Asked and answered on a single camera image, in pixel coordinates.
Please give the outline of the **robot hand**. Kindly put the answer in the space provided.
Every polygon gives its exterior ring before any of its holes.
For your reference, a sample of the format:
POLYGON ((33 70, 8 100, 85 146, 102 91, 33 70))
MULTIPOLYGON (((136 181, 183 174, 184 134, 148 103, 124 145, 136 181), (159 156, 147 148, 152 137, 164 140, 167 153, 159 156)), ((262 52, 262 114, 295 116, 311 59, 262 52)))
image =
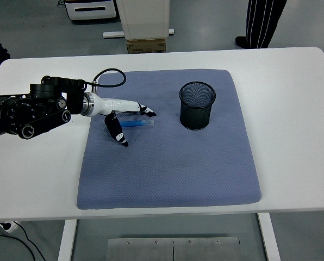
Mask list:
POLYGON ((93 103, 90 106, 90 113, 88 116, 95 116, 97 114, 104 115, 104 123, 109 131, 111 137, 119 144, 127 147, 128 141, 124 137, 121 124, 116 116, 117 113, 133 112, 147 115, 148 117, 155 117, 156 113, 147 106, 144 106, 136 101, 118 100, 112 98, 100 98, 96 94, 91 94, 93 103))

